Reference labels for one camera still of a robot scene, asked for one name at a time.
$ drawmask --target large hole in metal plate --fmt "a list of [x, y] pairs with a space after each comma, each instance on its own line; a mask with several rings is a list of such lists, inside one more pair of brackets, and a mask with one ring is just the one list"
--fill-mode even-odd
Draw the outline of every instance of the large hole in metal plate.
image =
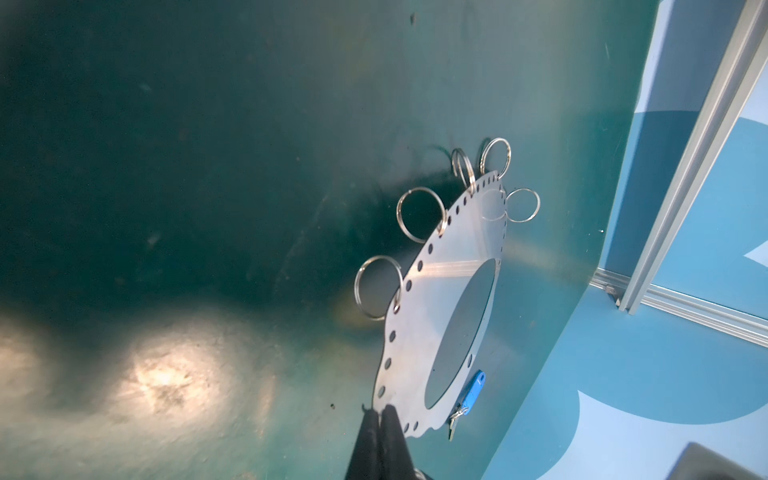
[[465, 359], [480, 328], [495, 273], [496, 260], [486, 260], [469, 279], [464, 293], [458, 299], [427, 380], [424, 405], [428, 409], [440, 400], [458, 371], [467, 368]]

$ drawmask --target green surface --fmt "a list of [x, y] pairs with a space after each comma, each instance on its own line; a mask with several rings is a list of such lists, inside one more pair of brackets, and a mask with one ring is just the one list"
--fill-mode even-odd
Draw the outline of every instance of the green surface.
[[472, 415], [409, 440], [482, 476], [597, 264], [656, 2], [0, 8], [4, 478], [341, 478], [382, 345], [356, 268], [502, 136], [543, 207]]

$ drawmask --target perforated metal plate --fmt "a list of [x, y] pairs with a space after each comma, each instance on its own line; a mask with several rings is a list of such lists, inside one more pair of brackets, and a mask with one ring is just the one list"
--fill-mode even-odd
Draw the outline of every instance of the perforated metal plate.
[[[492, 171], [480, 177], [448, 211], [449, 224], [442, 235], [432, 232], [403, 282], [399, 309], [394, 298], [386, 313], [385, 345], [373, 408], [397, 408], [406, 436], [420, 437], [439, 429], [450, 415], [475, 358], [491, 317], [506, 231], [506, 193]], [[430, 409], [425, 391], [432, 364], [459, 298], [477, 269], [495, 260], [488, 302], [472, 346], [450, 386]]]

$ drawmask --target blue floor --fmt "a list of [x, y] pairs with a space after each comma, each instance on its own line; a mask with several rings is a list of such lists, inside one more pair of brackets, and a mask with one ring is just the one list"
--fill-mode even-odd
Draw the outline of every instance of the blue floor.
[[[564, 453], [579, 423], [579, 392], [596, 400], [595, 404], [608, 406], [606, 411], [669, 422], [655, 425], [728, 422], [768, 402], [768, 349], [649, 306], [641, 306], [637, 315], [629, 316], [619, 312], [602, 290], [589, 287], [484, 480], [533, 480], [561, 458], [572, 462], [573, 452], [565, 457]], [[762, 430], [768, 431], [768, 425]], [[759, 438], [746, 441], [768, 442], [763, 434], [757, 435]], [[612, 446], [605, 443], [609, 441], [595, 440], [587, 451], [607, 451]], [[584, 462], [593, 461], [584, 458]], [[750, 464], [756, 471], [768, 470], [765, 459], [740, 461], [743, 465], [757, 462]], [[590, 480], [605, 478], [594, 469], [590, 475]], [[550, 474], [547, 478], [560, 477]], [[569, 480], [573, 478], [587, 476], [572, 469]]]

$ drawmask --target metal plate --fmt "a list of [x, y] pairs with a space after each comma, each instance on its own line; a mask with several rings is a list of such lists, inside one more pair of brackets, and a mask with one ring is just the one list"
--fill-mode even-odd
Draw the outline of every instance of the metal plate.
[[[439, 429], [451, 413], [477, 356], [491, 317], [506, 231], [505, 197], [498, 172], [477, 179], [448, 209], [443, 235], [435, 229], [403, 278], [400, 308], [395, 299], [386, 313], [382, 362], [373, 391], [373, 408], [397, 408], [406, 436]], [[432, 365], [456, 305], [469, 280], [487, 260], [495, 259], [491, 292], [475, 339], [450, 386], [430, 409], [425, 392]]]

